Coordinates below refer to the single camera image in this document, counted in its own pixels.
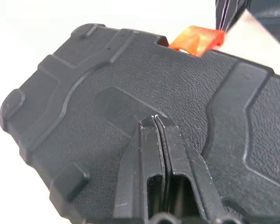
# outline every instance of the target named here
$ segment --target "textured plastic surface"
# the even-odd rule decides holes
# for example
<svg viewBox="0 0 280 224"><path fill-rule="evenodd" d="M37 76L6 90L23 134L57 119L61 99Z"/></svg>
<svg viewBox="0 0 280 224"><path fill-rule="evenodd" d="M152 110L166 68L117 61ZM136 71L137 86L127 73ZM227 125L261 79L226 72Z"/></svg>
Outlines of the textured plastic surface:
<svg viewBox="0 0 280 224"><path fill-rule="evenodd" d="M5 99L1 126L74 224L113 216L121 158L155 114L202 154L226 211L280 217L280 77L167 46L163 36L83 25Z"/></svg>

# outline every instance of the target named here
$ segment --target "orange plastic piece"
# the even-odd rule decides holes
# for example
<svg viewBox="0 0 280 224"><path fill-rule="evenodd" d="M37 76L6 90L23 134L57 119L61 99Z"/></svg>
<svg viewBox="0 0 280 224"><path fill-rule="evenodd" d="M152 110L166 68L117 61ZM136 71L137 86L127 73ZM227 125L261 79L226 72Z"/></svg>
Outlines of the orange plastic piece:
<svg viewBox="0 0 280 224"><path fill-rule="evenodd" d="M191 26L186 28L169 47L201 57L205 51L222 45L224 36L225 32L222 30Z"/></svg>

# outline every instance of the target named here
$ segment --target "white background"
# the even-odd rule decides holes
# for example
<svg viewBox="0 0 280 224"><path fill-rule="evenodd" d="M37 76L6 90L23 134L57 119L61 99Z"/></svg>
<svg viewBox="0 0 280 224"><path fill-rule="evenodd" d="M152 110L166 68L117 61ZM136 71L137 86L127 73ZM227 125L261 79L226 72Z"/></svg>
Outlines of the white background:
<svg viewBox="0 0 280 224"><path fill-rule="evenodd" d="M215 28L215 6L214 0L0 0L0 106L46 55L85 23L144 30L165 35L172 42L190 25ZM249 43L263 47L259 40L255 42ZM239 46L229 41L223 50L233 47L233 54L243 56L247 51ZM280 51L278 47L274 45L272 50ZM253 52L257 51L250 47L248 55ZM278 63L272 67L279 69L280 59ZM48 189L21 159L11 136L0 128L0 223L6 222L69 223L59 217L49 201Z"/></svg>

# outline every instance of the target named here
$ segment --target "black plastic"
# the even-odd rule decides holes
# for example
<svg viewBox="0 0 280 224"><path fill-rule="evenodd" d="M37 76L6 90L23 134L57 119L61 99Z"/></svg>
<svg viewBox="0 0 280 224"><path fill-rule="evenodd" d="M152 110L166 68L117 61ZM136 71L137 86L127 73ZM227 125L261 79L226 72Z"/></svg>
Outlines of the black plastic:
<svg viewBox="0 0 280 224"><path fill-rule="evenodd" d="M179 210L179 223L277 224L280 76L167 46L163 36L83 25L5 99L1 127L74 224L150 222L180 192L178 174L193 208Z"/></svg>

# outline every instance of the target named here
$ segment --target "white surface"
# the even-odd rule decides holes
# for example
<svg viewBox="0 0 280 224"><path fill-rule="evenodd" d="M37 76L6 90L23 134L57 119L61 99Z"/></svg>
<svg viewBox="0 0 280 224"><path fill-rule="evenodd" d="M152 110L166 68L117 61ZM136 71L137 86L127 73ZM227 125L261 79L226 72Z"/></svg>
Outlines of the white surface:
<svg viewBox="0 0 280 224"><path fill-rule="evenodd" d="M280 75L280 44L248 11L230 29L219 50L271 67Z"/></svg>
<svg viewBox="0 0 280 224"><path fill-rule="evenodd" d="M0 106L10 91L19 88L38 63L82 24L144 30L165 35L169 42L189 25L215 27L214 0L132 2L0 0ZM228 43L237 45L232 38ZM24 163L14 140L0 128L0 223L5 222L69 223L59 217L39 175Z"/></svg>

